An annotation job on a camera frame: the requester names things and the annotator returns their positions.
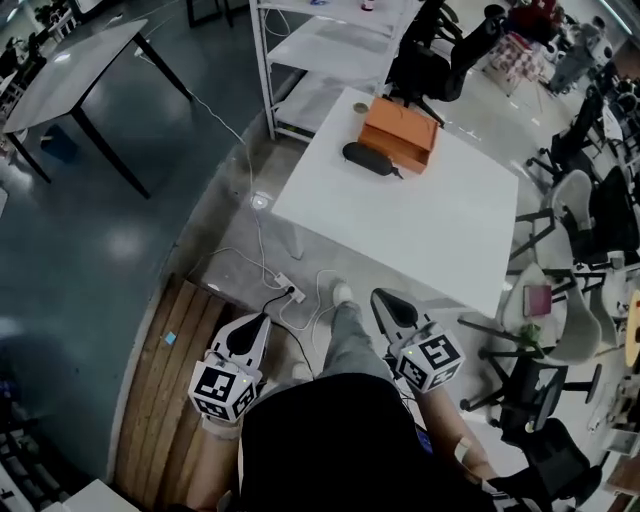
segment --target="black shirt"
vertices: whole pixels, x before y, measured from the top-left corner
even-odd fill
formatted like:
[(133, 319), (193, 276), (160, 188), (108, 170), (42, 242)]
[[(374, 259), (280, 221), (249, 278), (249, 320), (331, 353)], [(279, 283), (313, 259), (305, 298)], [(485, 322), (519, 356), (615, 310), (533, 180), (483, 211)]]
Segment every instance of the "black shirt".
[(246, 414), (242, 447), (242, 510), (496, 510), (423, 449), (397, 390), (369, 375), (268, 397)]

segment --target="outlet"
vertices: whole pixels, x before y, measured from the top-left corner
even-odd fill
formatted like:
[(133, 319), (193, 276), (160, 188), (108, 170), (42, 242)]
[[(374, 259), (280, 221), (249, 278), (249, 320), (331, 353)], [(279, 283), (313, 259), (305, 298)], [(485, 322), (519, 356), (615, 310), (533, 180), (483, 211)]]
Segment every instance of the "outlet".
[(282, 286), (283, 289), (287, 289), (289, 286), (293, 286), (295, 288), (295, 291), (291, 294), (291, 297), (293, 298), (293, 300), (295, 300), (298, 304), (300, 304), (304, 299), (307, 298), (307, 296), (302, 293), (300, 291), (300, 288), (298, 288), (295, 284), (293, 284), (291, 282), (291, 280), (285, 276), (282, 272), (280, 272), (275, 278), (274, 281), (276, 283), (278, 283), (280, 286)]

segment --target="gray table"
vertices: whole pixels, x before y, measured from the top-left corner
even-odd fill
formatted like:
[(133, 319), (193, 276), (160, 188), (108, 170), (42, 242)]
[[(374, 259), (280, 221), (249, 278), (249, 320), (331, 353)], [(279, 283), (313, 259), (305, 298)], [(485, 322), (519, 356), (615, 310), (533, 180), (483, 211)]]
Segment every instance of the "gray table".
[(105, 30), (52, 56), (13, 109), (3, 131), (47, 183), (51, 183), (51, 179), (20, 143), (15, 132), (71, 114), (122, 177), (145, 199), (150, 197), (149, 192), (102, 138), (82, 110), (82, 102), (93, 86), (132, 40), (171, 83), (192, 101), (187, 88), (140, 34), (146, 23), (147, 20), (134, 21)]

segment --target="foot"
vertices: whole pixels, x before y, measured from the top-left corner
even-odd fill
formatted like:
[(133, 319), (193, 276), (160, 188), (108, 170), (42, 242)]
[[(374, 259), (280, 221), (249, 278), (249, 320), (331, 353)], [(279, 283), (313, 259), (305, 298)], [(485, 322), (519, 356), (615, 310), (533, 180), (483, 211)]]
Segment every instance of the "foot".
[(353, 302), (353, 291), (344, 281), (337, 281), (333, 287), (333, 305), (338, 307), (343, 302)]

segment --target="concrete floor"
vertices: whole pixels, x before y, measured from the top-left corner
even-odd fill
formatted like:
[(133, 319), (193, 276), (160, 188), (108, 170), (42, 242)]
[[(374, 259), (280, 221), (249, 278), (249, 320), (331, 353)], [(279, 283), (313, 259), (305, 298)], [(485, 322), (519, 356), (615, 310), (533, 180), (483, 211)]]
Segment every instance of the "concrete floor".
[[(60, 48), (160, 7), (111, 7)], [(242, 133), (263, 108), (248, 12), (189, 29), (184, 2), (148, 16), (143, 30), (185, 85)], [(79, 469), (106, 474), (111, 426), (133, 340), (163, 266), (235, 139), (196, 102), (189, 104), (130, 45), (84, 106), (88, 117), (151, 192), (145, 201), (74, 121), (56, 121), (77, 142), (65, 165), (26, 146), (53, 179), (22, 160), (0, 161), (9, 193), (0, 222), (0, 336), (27, 410)], [(276, 74), (276, 84), (287, 73)]]
[[(579, 110), (581, 95), (576, 92), (562, 99), (554, 99), (539, 85), (525, 81), (511, 98), (507, 98), (480, 68), (481, 66), (478, 66), (468, 77), (459, 100), (449, 104), (431, 104), (447, 120), (446, 129), (450, 133), (491, 156), (519, 178), (518, 213), (537, 211), (550, 180), (540, 169), (523, 168), (523, 162), (534, 155), (539, 147), (548, 146), (552, 134), (567, 127), (570, 119)], [(275, 273), (284, 272), (307, 295), (307, 299), (300, 305), (294, 303), (282, 311), (284, 302), (275, 303), (269, 306), (268, 312), (277, 321), (284, 320), (294, 327), (305, 327), (318, 304), (318, 271), (335, 270), (320, 275), (321, 310), (331, 305), (330, 289), (334, 277), (346, 279), (353, 288), (356, 301), (363, 307), (365, 329), (372, 336), (376, 352), (382, 355), (386, 352), (387, 342), (380, 335), (369, 307), (371, 291), (377, 287), (388, 287), (412, 293), (420, 299), (435, 298), (439, 295), (436, 291), (413, 282), (384, 265), (306, 230), (303, 230), (302, 234), (305, 246), (303, 258), (298, 261), (290, 257), (276, 236), (269, 212), (304, 147), (291, 140), (281, 140), (273, 145), (271, 155), (253, 187), (253, 193), (259, 196), (263, 206), (257, 213), (262, 226), (267, 266)], [(602, 175), (606, 175), (614, 163), (615, 159), (608, 151), (595, 159), (597, 171)], [(257, 230), (248, 203), (248, 198), (241, 203), (218, 248), (234, 247), (249, 258), (259, 261)], [(515, 231), (514, 245), (521, 243), (527, 236), (528, 230), (518, 227)], [(469, 248), (469, 261), (473, 264), (472, 247)], [(518, 258), (513, 262), (512, 268), (522, 268), (525, 263), (525, 257)], [(194, 276), (199, 275), (202, 270), (204, 269), (196, 269)], [(247, 263), (231, 251), (225, 251), (211, 258), (201, 281), (227, 296), (259, 309), (265, 301), (279, 294), (262, 284), (261, 274), (259, 267)], [(329, 311), (321, 317), (315, 329), (315, 336), (313, 323), (306, 329), (297, 331), (316, 373), (322, 367), (329, 342), (331, 315)], [(445, 328), (453, 330), (465, 348), (467, 356), (461, 374), (447, 384), (454, 401), (457, 403), (461, 398), (477, 397), (495, 389), (496, 376), (476, 356), (478, 349), (489, 340), (459, 326), (456, 323), (457, 313), (438, 313), (434, 314), (434, 317)], [(476, 315), (475, 320), (482, 318)], [(510, 345), (506, 344), (503, 348), (509, 349)], [(271, 376), (271, 384), (289, 377), (291, 373), (300, 377), (304, 377), (305, 374), (308, 376), (299, 349), (293, 341), (287, 347), (286, 353), (282, 354), (282, 358), (285, 361), (284, 370)], [(601, 425), (595, 432), (590, 432), (589, 427), (593, 427), (598, 418), (604, 417), (615, 385), (622, 375), (622, 355), (619, 352), (610, 354), (598, 361), (572, 367), (569, 372), (570, 381), (590, 380), (597, 362), (604, 365), (604, 371), (593, 402), (586, 406), (582, 395), (565, 393), (556, 411), (556, 416), (567, 425), (577, 444), (594, 463), (599, 462), (602, 456), (600, 447), (606, 429)], [(467, 414), (465, 417), (486, 446), (498, 473), (508, 475), (525, 467), (526, 461), (519, 450), (500, 441), (499, 430), (486, 423), (488, 415), (495, 417), (498, 413), (498, 410), (485, 410)]]

